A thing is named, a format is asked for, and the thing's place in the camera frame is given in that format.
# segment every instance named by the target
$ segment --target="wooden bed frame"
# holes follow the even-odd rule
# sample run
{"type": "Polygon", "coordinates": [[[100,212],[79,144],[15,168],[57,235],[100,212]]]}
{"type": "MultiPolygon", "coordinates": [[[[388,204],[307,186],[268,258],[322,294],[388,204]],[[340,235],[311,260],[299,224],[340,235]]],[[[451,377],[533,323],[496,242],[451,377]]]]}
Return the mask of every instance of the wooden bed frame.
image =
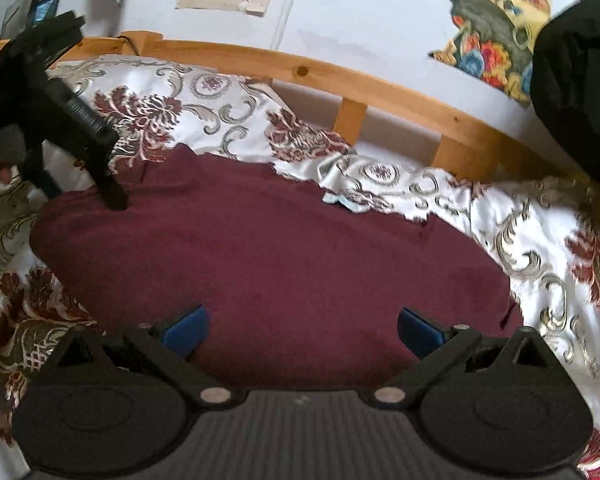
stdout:
{"type": "MultiPolygon", "coordinates": [[[[300,56],[218,43],[165,40],[156,32],[123,32],[140,56],[195,64],[221,73],[280,80],[342,97],[333,130],[354,144],[367,107],[378,108],[436,131],[442,140],[431,165],[457,178],[489,182],[496,169],[517,180],[567,176],[515,139],[481,120],[435,99],[376,77],[300,56]]],[[[0,49],[7,41],[0,41],[0,49]]],[[[122,38],[85,38],[61,60],[83,60],[103,54],[133,55],[122,38]]],[[[591,184],[584,174],[571,175],[591,184]]],[[[600,218],[600,198],[595,206],[600,218]]]]}

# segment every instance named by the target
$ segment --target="maroon blanket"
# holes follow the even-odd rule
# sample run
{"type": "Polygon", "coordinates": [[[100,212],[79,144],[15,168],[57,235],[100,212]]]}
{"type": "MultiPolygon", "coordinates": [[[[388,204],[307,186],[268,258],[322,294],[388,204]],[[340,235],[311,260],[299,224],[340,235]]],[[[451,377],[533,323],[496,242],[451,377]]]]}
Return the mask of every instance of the maroon blanket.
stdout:
{"type": "Polygon", "coordinates": [[[93,189],[48,202],[33,251],[107,329],[205,303],[194,362],[228,384],[381,383],[414,362],[396,332],[404,306],[491,335],[522,323],[508,277],[436,216],[354,214],[312,182],[183,144],[120,181],[125,212],[93,189]]]}

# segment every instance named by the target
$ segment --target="black cable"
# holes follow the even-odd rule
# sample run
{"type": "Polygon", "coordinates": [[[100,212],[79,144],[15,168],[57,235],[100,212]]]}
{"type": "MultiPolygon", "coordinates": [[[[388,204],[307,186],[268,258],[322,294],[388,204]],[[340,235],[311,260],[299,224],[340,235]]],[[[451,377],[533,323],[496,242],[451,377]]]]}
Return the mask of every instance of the black cable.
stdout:
{"type": "Polygon", "coordinates": [[[132,40],[130,37],[128,36],[118,36],[119,40],[125,40],[129,46],[131,47],[131,49],[134,51],[134,54],[136,54],[136,56],[140,57],[140,52],[138,50],[138,48],[136,47],[136,44],[134,43],[134,40],[132,40]]]}

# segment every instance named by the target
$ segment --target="black bag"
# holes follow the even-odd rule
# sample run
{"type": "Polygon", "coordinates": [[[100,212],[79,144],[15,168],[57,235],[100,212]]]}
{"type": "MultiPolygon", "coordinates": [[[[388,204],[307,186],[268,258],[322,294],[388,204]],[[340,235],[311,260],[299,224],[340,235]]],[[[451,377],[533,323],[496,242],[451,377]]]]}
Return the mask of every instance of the black bag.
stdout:
{"type": "Polygon", "coordinates": [[[540,32],[530,95],[549,133],[600,183],[600,0],[580,1],[540,32]]]}

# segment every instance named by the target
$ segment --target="metal rivet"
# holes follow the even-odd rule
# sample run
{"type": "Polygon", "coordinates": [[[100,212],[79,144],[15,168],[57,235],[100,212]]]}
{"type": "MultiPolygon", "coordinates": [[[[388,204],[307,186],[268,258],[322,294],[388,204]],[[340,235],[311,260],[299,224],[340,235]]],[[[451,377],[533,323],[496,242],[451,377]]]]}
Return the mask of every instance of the metal rivet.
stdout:
{"type": "Polygon", "coordinates": [[[200,399],[207,404],[222,404],[231,399],[231,392],[221,387],[205,388],[200,392],[200,399]]]}
{"type": "Polygon", "coordinates": [[[404,400],[406,394],[400,388],[387,386],[376,390],[375,396],[377,400],[384,402],[385,404],[397,404],[404,400]]]}

